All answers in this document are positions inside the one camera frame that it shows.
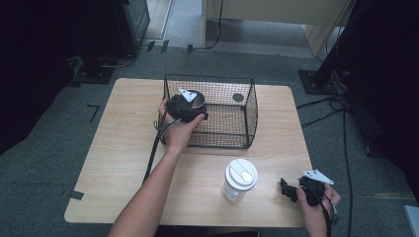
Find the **black tape mark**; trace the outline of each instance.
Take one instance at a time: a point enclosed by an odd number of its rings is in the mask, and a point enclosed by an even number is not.
[[[93,113],[93,115],[92,115],[92,118],[90,118],[90,121],[89,121],[89,122],[92,122],[92,121],[93,121],[93,119],[95,119],[95,116],[96,116],[96,114],[98,113],[98,110],[99,110],[100,106],[87,105],[87,107],[94,107],[94,108],[96,108],[96,109],[95,109],[95,112],[94,112],[94,113]]]
[[[147,52],[151,51],[154,48],[154,44],[156,43],[156,41],[151,41],[148,44],[148,48],[147,48]]]
[[[188,44],[188,54],[192,53],[194,47],[191,44]]]
[[[161,47],[161,53],[166,52],[167,51],[167,46],[169,45],[169,40],[165,40],[163,42],[163,46]]]
[[[71,191],[71,190],[64,190],[61,194],[64,198],[75,198],[78,200],[81,200],[84,198],[84,194],[77,192],[77,191]]]

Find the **white coffee cup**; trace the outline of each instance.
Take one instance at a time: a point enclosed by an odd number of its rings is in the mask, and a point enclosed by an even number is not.
[[[257,180],[258,172],[252,163],[244,159],[233,160],[225,169],[222,194],[229,201],[239,202],[255,187]]]

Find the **wire mesh basket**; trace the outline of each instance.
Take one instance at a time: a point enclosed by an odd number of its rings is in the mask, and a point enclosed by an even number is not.
[[[252,145],[258,122],[253,79],[165,75],[165,98],[179,94],[179,88],[204,94],[209,114],[192,133],[189,146],[246,149]]]

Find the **white plastic lid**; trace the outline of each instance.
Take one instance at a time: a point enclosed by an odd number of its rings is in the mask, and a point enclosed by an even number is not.
[[[258,180],[255,166],[247,160],[237,159],[228,164],[225,179],[239,191],[251,190]]]

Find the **hand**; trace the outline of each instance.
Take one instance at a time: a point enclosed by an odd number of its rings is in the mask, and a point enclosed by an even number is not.
[[[336,193],[336,191],[328,184],[324,184],[324,189],[324,194],[333,202],[334,205],[337,205],[341,200],[339,194]],[[304,220],[304,226],[308,232],[308,236],[327,236],[326,220],[324,218],[323,208],[321,205],[318,204],[317,206],[310,206],[307,203],[307,198],[302,188],[296,189],[296,195],[301,207],[302,218]],[[333,207],[331,206],[330,201],[324,197],[322,203],[327,209],[329,216],[332,216]]]
[[[169,100],[165,98],[160,104],[158,112],[161,116],[164,115],[168,101]],[[205,115],[198,115],[191,122],[184,123],[176,121],[175,123],[169,125],[164,131],[164,137],[167,142],[167,150],[169,152],[175,152],[176,154],[182,153],[189,143],[192,131],[201,123],[201,121],[204,120],[205,117]],[[172,120],[173,118],[167,114],[163,123],[166,125]]]

